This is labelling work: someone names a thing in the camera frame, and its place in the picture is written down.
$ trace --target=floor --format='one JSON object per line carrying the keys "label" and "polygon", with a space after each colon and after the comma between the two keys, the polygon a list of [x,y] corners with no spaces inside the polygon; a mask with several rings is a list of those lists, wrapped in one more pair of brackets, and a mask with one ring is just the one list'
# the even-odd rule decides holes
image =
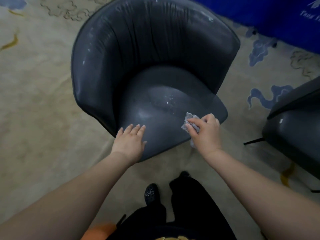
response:
{"label": "floor", "polygon": [[[75,103],[70,54],[87,17],[108,0],[0,0],[0,222],[69,181],[110,152],[113,138]],[[320,75],[320,56],[253,35],[224,18],[241,48],[218,96],[229,117],[221,126],[224,149],[282,183],[291,162],[259,138],[278,97]],[[131,167],[117,182],[94,223],[117,222],[144,206],[145,187],[156,182],[173,219],[168,183],[182,170],[200,181],[236,237],[262,239],[258,226],[229,188],[186,142]],[[295,177],[289,187],[320,202]]]}

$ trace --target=orange object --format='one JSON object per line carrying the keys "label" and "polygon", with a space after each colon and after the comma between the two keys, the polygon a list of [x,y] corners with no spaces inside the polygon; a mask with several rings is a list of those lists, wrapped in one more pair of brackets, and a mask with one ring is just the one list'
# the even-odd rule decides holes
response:
{"label": "orange object", "polygon": [[117,226],[113,222],[99,224],[89,228],[81,240],[106,240],[116,229]]}

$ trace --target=black pants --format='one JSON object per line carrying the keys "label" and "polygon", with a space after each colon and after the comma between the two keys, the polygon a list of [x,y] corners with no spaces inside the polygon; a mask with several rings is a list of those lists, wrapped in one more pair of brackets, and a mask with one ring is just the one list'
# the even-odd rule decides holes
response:
{"label": "black pants", "polygon": [[211,239],[236,239],[218,206],[197,180],[178,177],[170,182],[170,188],[174,222],[166,223],[166,208],[154,202],[136,210],[108,240],[127,239],[134,230],[166,224],[195,230]]}

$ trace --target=gray leather chair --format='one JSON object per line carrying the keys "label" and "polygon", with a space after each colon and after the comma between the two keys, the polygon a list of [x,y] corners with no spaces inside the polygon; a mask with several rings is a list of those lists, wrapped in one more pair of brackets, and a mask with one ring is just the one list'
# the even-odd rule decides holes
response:
{"label": "gray leather chair", "polygon": [[295,88],[278,101],[267,117],[262,138],[320,179],[320,77]]}
{"label": "gray leather chair", "polygon": [[143,161],[190,139],[181,129],[186,112],[227,118],[216,93],[239,47],[225,23],[191,0],[114,0],[75,40],[74,97],[113,136],[146,125]]}

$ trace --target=finger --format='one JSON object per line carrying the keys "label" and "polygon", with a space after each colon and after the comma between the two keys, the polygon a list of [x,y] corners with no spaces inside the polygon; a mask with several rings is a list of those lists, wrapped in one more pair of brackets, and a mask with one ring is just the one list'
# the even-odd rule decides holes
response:
{"label": "finger", "polygon": [[192,127],[192,125],[186,124],[186,128],[188,129],[189,134],[190,134],[190,136],[191,136],[192,138],[198,136],[197,131]]}
{"label": "finger", "polygon": [[136,135],[138,133],[139,129],[140,129],[140,125],[137,124],[137,126],[133,128],[133,130],[130,132],[130,134]]}
{"label": "finger", "polygon": [[129,126],[124,130],[123,134],[124,134],[124,135],[129,134],[129,133],[131,132],[133,126],[134,126],[133,124],[129,125]]}
{"label": "finger", "polygon": [[216,117],[214,117],[214,115],[212,114],[212,113],[210,113],[210,114],[207,114],[207,115],[205,115],[205,116],[203,116],[201,119],[202,120],[206,120],[207,121],[207,123],[209,123],[209,124],[212,124],[215,120]]}
{"label": "finger", "polygon": [[144,148],[145,148],[145,146],[146,146],[146,141],[144,141],[143,143],[142,143],[142,151],[144,151]]}
{"label": "finger", "polygon": [[203,125],[205,125],[205,122],[203,120],[197,119],[197,118],[191,118],[191,119],[187,119],[187,121],[194,123],[196,126],[198,127],[202,127]]}
{"label": "finger", "polygon": [[142,138],[145,130],[146,130],[146,126],[143,125],[143,126],[139,129],[139,131],[138,131],[138,133],[137,133],[137,136],[139,136],[140,138]]}
{"label": "finger", "polygon": [[122,136],[122,134],[123,134],[123,128],[121,127],[121,128],[118,130],[118,133],[117,133],[116,138]]}

